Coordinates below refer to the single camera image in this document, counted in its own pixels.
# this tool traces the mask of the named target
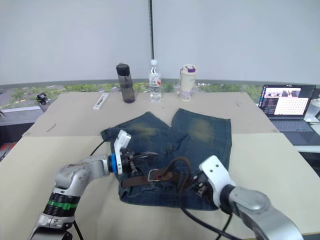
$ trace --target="black water bottle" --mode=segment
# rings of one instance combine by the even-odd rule
[[[120,62],[116,66],[116,72],[118,73],[123,101],[127,104],[133,103],[135,101],[135,92],[129,66]]]

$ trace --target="brown leather belt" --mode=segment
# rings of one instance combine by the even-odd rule
[[[169,171],[174,163],[178,160],[184,160],[189,168],[191,168],[190,161],[188,158],[180,156],[173,159],[170,164],[163,169],[152,169],[149,171],[148,176],[134,176],[127,179],[122,180],[121,186],[123,188],[148,185],[152,182],[165,182],[165,181],[173,181],[175,183],[179,182],[180,173]]]

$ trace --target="beige tabletop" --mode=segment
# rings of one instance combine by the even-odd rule
[[[235,134],[279,132],[245,92],[196,92],[189,102],[181,101],[175,92],[164,93],[161,103],[151,103],[149,93],[139,93],[130,104],[122,100],[120,92],[114,92],[100,110],[93,110],[100,95],[99,92],[62,93],[23,136],[97,136],[102,130],[147,111],[171,125],[179,108],[231,119]]]
[[[87,157],[100,136],[24,137],[0,163],[0,239],[25,240],[44,210],[56,171]],[[105,143],[96,154],[109,153]],[[320,232],[320,178],[282,133],[233,134],[229,173],[238,186],[265,193],[303,234]],[[227,216],[191,211],[222,228]],[[123,203],[112,174],[93,181],[76,210],[86,240],[212,240],[216,234],[178,208]],[[71,228],[74,239],[78,237]],[[254,234],[234,216],[227,232]]]

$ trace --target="plastic water bottle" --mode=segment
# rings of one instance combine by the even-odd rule
[[[157,72],[156,59],[151,60],[151,71],[149,73],[149,87],[151,102],[159,103],[161,101],[161,76]]]

